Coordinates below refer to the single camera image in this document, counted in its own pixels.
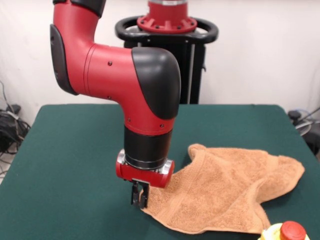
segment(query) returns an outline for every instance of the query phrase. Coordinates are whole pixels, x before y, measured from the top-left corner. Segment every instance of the green tablecloth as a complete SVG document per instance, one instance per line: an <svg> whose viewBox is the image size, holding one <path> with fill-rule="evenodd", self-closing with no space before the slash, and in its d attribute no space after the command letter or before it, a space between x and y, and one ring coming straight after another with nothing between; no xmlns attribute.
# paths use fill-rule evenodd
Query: green tablecloth
<svg viewBox="0 0 320 240"><path fill-rule="evenodd" d="M256 240L258 235L169 230L130 205L131 184L116 177L123 147L118 105L43 107L0 186L2 240ZM263 204L272 223L300 222L320 236L320 166L285 112L270 105L183 105L169 157L175 171L190 160L187 148L262 149L294 157L305 167L297 187Z"/></svg>

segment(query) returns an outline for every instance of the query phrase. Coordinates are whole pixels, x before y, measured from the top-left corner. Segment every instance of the bottle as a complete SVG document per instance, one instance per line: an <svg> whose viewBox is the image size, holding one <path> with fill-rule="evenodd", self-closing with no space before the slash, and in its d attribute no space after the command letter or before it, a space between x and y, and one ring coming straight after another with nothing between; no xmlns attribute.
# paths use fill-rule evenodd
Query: bottle
<svg viewBox="0 0 320 240"><path fill-rule="evenodd" d="M258 240L310 240L303 226L295 221L277 223L263 230Z"/></svg>

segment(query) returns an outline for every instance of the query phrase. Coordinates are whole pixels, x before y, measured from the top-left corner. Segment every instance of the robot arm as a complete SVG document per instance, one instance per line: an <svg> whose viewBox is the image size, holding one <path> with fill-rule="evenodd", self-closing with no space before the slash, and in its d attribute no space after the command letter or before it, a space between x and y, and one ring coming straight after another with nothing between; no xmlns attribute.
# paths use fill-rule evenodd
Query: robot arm
<svg viewBox="0 0 320 240"><path fill-rule="evenodd" d="M96 44L105 2L53 0L52 62L56 80L66 92L121 105L124 151L118 156L116 174L133 182L131 203L138 205L137 184L164 188L173 172L167 155L179 108L180 71L175 57L164 49ZM145 199L140 206L146 205Z"/></svg>

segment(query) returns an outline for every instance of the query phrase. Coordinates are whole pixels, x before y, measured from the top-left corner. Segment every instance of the brown towel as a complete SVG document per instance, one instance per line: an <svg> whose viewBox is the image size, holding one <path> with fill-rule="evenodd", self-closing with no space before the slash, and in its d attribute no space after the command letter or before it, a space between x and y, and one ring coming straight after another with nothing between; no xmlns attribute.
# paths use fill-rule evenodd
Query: brown towel
<svg viewBox="0 0 320 240"><path fill-rule="evenodd" d="M293 158L262 150L194 144L188 152L192 162L165 189L151 187L143 210L186 234L260 234L270 226L260 204L290 192L305 171Z"/></svg>

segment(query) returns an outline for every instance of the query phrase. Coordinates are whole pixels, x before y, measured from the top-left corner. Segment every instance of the white wall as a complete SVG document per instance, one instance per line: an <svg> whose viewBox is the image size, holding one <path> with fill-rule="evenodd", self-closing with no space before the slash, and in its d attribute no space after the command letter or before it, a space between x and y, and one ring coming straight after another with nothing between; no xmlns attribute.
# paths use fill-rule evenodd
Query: white wall
<svg viewBox="0 0 320 240"><path fill-rule="evenodd" d="M111 46L122 18L143 15L147 0L107 0L95 40ZM279 104L286 110L320 105L320 1L189 0L191 16L214 22L200 103ZM106 103L59 89L52 68L51 0L0 1L0 79L10 103L32 123L42 105Z"/></svg>

